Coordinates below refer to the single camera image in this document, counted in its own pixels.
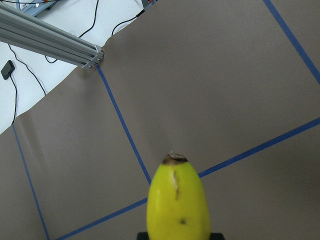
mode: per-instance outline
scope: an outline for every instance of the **blue tape line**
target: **blue tape line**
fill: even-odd
[[[219,163],[219,164],[217,164],[217,165],[215,165],[213,167],[210,167],[210,168],[200,172],[198,175],[199,175],[200,178],[202,178],[202,177],[204,177],[206,175],[212,174],[213,172],[216,172],[216,171],[218,171],[220,169],[223,169],[223,168],[225,168],[225,167],[227,167],[227,166],[229,166],[231,164],[234,164],[234,163],[236,163],[236,162],[238,162],[238,161],[240,161],[240,160],[242,160],[242,159],[244,159],[246,157],[249,157],[249,156],[251,156],[253,154],[256,154],[256,153],[258,153],[258,152],[260,152],[260,151],[262,151],[264,149],[267,149],[267,148],[269,148],[269,147],[271,147],[273,145],[276,145],[276,144],[282,142],[283,140],[291,138],[291,137],[293,137],[293,136],[295,136],[297,134],[300,134],[300,133],[302,133],[302,132],[304,132],[304,131],[306,131],[308,129],[311,129],[311,128],[319,125],[319,124],[320,124],[320,117],[315,119],[315,120],[312,120],[312,121],[310,121],[310,122],[308,122],[308,123],[306,123],[306,124],[304,124],[302,126],[299,126],[299,127],[295,128],[295,129],[293,129],[291,131],[288,131],[288,132],[286,132],[286,133],[284,133],[284,134],[282,134],[280,136],[277,136],[277,137],[275,137],[275,138],[273,138],[273,139],[271,139],[271,140],[269,140],[269,141],[267,141],[265,143],[262,143],[262,144],[260,144],[258,146],[255,146],[254,148],[251,148],[250,150],[245,151],[245,152],[243,152],[243,153],[241,153],[241,154],[239,154],[239,155],[237,155],[235,157],[232,157],[232,158],[230,158],[230,159],[228,159],[226,161],[223,161],[223,162],[221,162],[221,163]]]
[[[94,226],[96,226],[98,224],[101,224],[101,223],[103,223],[103,222],[105,222],[107,220],[113,219],[114,217],[119,216],[121,214],[124,214],[124,213],[126,213],[126,212],[128,212],[128,211],[130,211],[132,209],[135,209],[135,208],[145,204],[146,202],[147,202],[147,197],[144,198],[144,199],[141,199],[140,201],[137,201],[137,202],[135,202],[135,203],[133,203],[133,204],[131,204],[129,206],[126,206],[125,208],[122,208],[122,209],[120,209],[118,211],[115,211],[115,212],[113,212],[113,213],[111,213],[111,214],[109,214],[107,216],[104,216],[104,217],[102,217],[102,218],[100,218],[100,219],[98,219],[98,220],[96,220],[96,221],[94,221],[92,223],[89,223],[89,224],[87,224],[87,225],[85,225],[83,227],[80,227],[77,230],[74,230],[74,231],[72,231],[72,232],[70,232],[70,233],[68,233],[66,235],[63,235],[63,236],[57,238],[56,240],[64,240],[64,239],[70,238],[70,237],[72,237],[72,236],[74,236],[74,235],[76,235],[76,234],[78,234],[80,232],[83,232],[83,231],[85,231],[85,230],[87,230],[89,228],[92,228],[92,227],[94,227]]]
[[[18,137],[18,134],[17,134],[17,131],[16,131],[16,128],[15,128],[14,124],[12,124],[12,128],[13,128],[14,136],[15,136],[15,139],[16,139],[16,143],[18,145],[18,148],[19,148],[19,151],[20,151],[20,154],[21,154],[21,158],[22,158],[22,162],[23,162],[23,165],[24,165],[25,173],[26,173],[26,176],[28,178],[29,185],[30,185],[30,188],[31,188],[31,191],[32,191],[33,199],[35,201],[35,205],[36,205],[36,208],[38,210],[38,213],[39,213],[39,216],[40,216],[40,219],[41,219],[41,223],[42,223],[42,226],[43,226],[43,229],[44,229],[44,233],[45,233],[46,239],[50,240],[49,233],[48,233],[48,230],[47,230],[47,226],[46,226],[44,217],[42,215],[42,212],[41,212],[41,209],[40,209],[40,205],[39,205],[39,202],[38,202],[38,199],[37,199],[37,195],[36,195],[36,192],[35,192],[35,189],[34,189],[34,185],[32,184],[32,181],[31,181],[31,177],[30,177],[30,174],[29,174],[28,166],[27,166],[27,163],[26,163],[26,160],[25,160],[25,155],[24,155],[24,152],[22,151],[22,147],[20,145],[19,137]]]
[[[145,175],[145,178],[146,178],[146,180],[148,181],[148,183],[149,183],[149,185],[150,185],[150,184],[151,184],[151,178],[150,178],[150,176],[149,176],[149,173],[148,173],[148,171],[147,171],[147,168],[146,168],[144,162],[142,161],[142,158],[141,158],[141,156],[140,156],[140,154],[139,154],[139,151],[138,151],[138,149],[137,149],[137,147],[136,147],[136,145],[135,145],[135,142],[134,142],[133,138],[131,137],[131,134],[130,134],[130,132],[129,132],[129,129],[128,129],[127,125],[126,125],[126,122],[125,122],[124,118],[122,117],[122,114],[121,114],[121,112],[120,112],[120,109],[119,109],[119,107],[118,107],[118,104],[117,104],[117,102],[116,102],[116,99],[115,99],[115,97],[114,97],[114,95],[113,95],[113,93],[112,93],[112,91],[111,91],[111,88],[110,88],[110,86],[109,86],[109,84],[108,84],[108,81],[107,81],[104,73],[102,72],[100,66],[97,66],[97,69],[98,69],[98,72],[99,72],[99,74],[100,74],[100,77],[102,78],[102,80],[103,80],[103,82],[104,82],[105,88],[106,88],[106,90],[107,90],[107,92],[108,92],[108,94],[109,94],[109,96],[110,96],[110,99],[111,99],[111,101],[112,101],[112,104],[113,104],[113,106],[114,106],[114,109],[115,109],[115,111],[116,111],[116,113],[117,113],[117,115],[118,115],[118,117],[119,117],[119,119],[120,119],[120,122],[121,122],[121,124],[122,124],[122,127],[123,127],[123,129],[124,129],[124,131],[125,131],[125,134],[126,134],[128,140],[129,140],[130,144],[131,144],[131,147],[132,147],[132,149],[133,149],[133,151],[134,151],[134,154],[135,154],[136,158],[138,159],[138,162],[139,162],[139,164],[140,164],[140,166],[141,166],[141,168],[142,168],[142,171],[143,171],[143,173],[144,173],[144,175]]]
[[[285,35],[288,37],[292,45],[294,46],[295,50],[298,52],[304,63],[307,65],[315,79],[320,84],[320,72],[314,65],[314,63],[311,61],[308,54],[305,52],[301,44],[298,42],[297,38],[293,34],[293,32],[290,30],[288,25],[286,24],[285,20],[281,17],[280,13],[277,11],[276,7],[273,5],[271,0],[263,0],[264,4],[267,6],[269,11],[272,13],[275,20],[278,22],[282,30],[284,31]]]

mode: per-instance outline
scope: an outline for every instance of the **yellow banana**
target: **yellow banana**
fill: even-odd
[[[165,156],[149,189],[150,240],[209,240],[211,225],[201,180],[181,154]]]

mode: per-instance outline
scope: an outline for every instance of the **black cable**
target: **black cable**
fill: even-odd
[[[84,33],[82,33],[79,38],[81,38],[83,35],[85,35],[87,32],[89,32],[91,29],[94,28],[95,24],[96,24],[96,19],[97,19],[97,9],[98,9],[98,4],[99,4],[99,0],[96,0],[96,5],[95,5],[95,11],[94,11],[94,19],[93,19],[93,23],[92,26],[86,30]],[[50,63],[50,64],[54,64],[56,61],[58,61],[58,59],[54,60],[54,61],[49,61],[47,56],[44,56],[45,60]]]
[[[54,61],[49,61],[49,59],[47,58],[46,55],[44,55],[44,57],[45,57],[45,60],[46,60],[48,63],[50,63],[50,64],[54,64],[56,61],[58,61],[58,59],[56,59],[56,60],[54,60]]]
[[[10,74],[10,79],[11,79],[11,82],[12,82],[14,88],[15,88],[14,115],[13,115],[13,121],[12,121],[12,123],[11,123],[11,124],[13,124],[13,123],[15,122],[15,120],[16,120],[16,114],[17,114],[17,96],[18,96],[18,91],[17,91],[17,86],[16,86],[14,80],[13,80],[12,77],[11,77],[11,74]]]
[[[96,24],[96,18],[97,18],[98,3],[99,3],[99,0],[96,0],[95,11],[94,11],[94,20],[93,20],[92,26],[91,26],[87,31],[85,31],[84,33],[82,33],[82,34],[79,36],[79,38],[81,38],[83,35],[85,35],[87,32],[89,32],[91,29],[94,28],[94,26],[95,26],[95,24]]]
[[[121,24],[125,24],[125,23],[127,23],[127,22],[130,22],[130,21],[138,18],[138,17],[139,17],[141,14],[143,14],[144,12],[145,12],[145,10],[142,9],[142,11],[139,12],[135,17],[133,17],[133,18],[131,18],[131,19],[129,19],[129,20],[126,20],[126,21],[122,21],[122,22],[120,22],[119,24],[117,24],[117,25],[114,27],[114,29],[112,30],[111,36],[114,35],[114,32],[115,32],[115,30],[116,30],[116,28],[117,28],[118,26],[120,26]]]
[[[0,0],[1,2],[6,2],[6,3],[12,3],[16,4],[16,1],[7,1],[7,0]],[[58,2],[61,0],[48,0],[48,1],[40,1],[40,2],[19,2],[20,4],[46,4],[46,3],[52,3],[52,2]]]
[[[28,67],[27,64],[25,64],[23,61],[20,61],[20,60],[17,58],[17,54],[15,53],[15,51],[12,50],[10,44],[8,44],[8,46],[9,46],[11,52],[13,52],[15,59],[16,59],[17,61],[19,61],[20,63],[22,63],[23,65],[25,65],[26,69],[28,69],[28,71],[34,76],[35,80],[36,80],[36,81],[38,82],[38,84],[40,85],[40,87],[41,87],[44,95],[47,95],[45,89],[44,89],[43,86],[41,85],[41,83],[40,83],[40,81],[38,80],[38,78],[36,77],[36,75],[29,69],[29,67]]]

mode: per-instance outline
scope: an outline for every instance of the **brown spot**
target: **brown spot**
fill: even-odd
[[[179,196],[180,196],[180,191],[179,191],[179,188],[177,188],[177,190],[175,190],[175,200],[176,201],[178,201]]]
[[[187,224],[187,221],[185,218],[181,218],[180,221],[179,221],[180,224],[182,225],[186,225]]]
[[[178,165],[184,164],[185,162],[188,162],[188,160],[184,155],[178,153],[169,153],[164,157],[162,164]]]

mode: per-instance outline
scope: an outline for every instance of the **floor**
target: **floor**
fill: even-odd
[[[318,2],[183,3],[158,1],[0,135],[0,239],[135,239],[170,150],[212,232],[318,239]]]

